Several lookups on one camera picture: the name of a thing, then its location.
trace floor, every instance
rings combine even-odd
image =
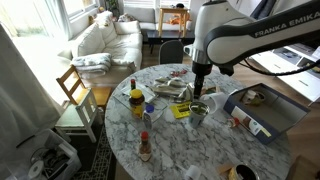
[[[142,68],[157,65],[158,52],[159,46],[154,46],[153,54],[150,54],[149,46],[143,45]],[[183,63],[191,64],[191,62],[190,57],[185,55]],[[256,67],[262,68],[258,64],[254,63],[254,61],[252,63]],[[234,68],[235,73],[232,77],[246,86],[264,83],[304,106],[307,106],[310,103],[308,99],[301,96],[276,77],[257,74],[241,65],[236,65]],[[320,167],[320,103],[313,103],[308,108],[310,109],[309,114],[287,132],[291,145],[292,162],[298,155],[303,155],[312,163]],[[115,180],[131,179],[130,175],[128,175],[121,165],[117,163]]]

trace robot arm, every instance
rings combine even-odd
[[[198,99],[212,65],[232,75],[233,65],[250,55],[320,37],[320,1],[256,21],[237,12],[227,1],[210,1],[199,10],[192,49]]]

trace marble table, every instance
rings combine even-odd
[[[152,157],[143,162],[138,156],[139,131],[132,122],[130,111],[119,102],[121,89],[131,78],[152,86],[159,77],[169,76],[171,71],[186,69],[181,76],[186,82],[194,81],[191,65],[167,64],[140,70],[121,82],[107,104],[105,126],[107,137],[119,163],[137,180],[142,179],[183,179],[184,171],[190,165],[198,166],[200,179],[227,179],[217,168],[225,163],[246,163],[254,168],[260,179],[283,180],[290,167],[290,151],[286,135],[268,145],[261,144],[242,126],[229,128],[226,119],[230,117],[219,110],[208,115],[197,129],[191,128],[187,118],[175,119],[168,107],[153,124],[150,134]],[[217,71],[205,77],[206,83],[218,85],[226,94],[242,89],[240,82],[221,75]]]

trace window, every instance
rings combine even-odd
[[[182,3],[184,7],[190,9],[190,1],[191,0],[160,0],[160,6],[170,6]]]
[[[125,7],[154,8],[155,0],[123,0]]]
[[[98,6],[96,0],[64,0],[64,5],[69,18],[75,17]]]

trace bottle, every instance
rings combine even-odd
[[[148,161],[151,157],[151,144],[149,142],[148,132],[141,132],[139,144],[139,156],[142,161]]]
[[[131,90],[134,90],[136,88],[136,80],[135,79],[131,79],[130,80],[130,85],[131,85]]]
[[[129,102],[132,113],[139,118],[142,118],[144,110],[144,96],[142,94],[142,91],[140,89],[131,90]]]
[[[143,122],[147,129],[152,129],[152,121],[155,119],[154,106],[148,104],[143,112]]]

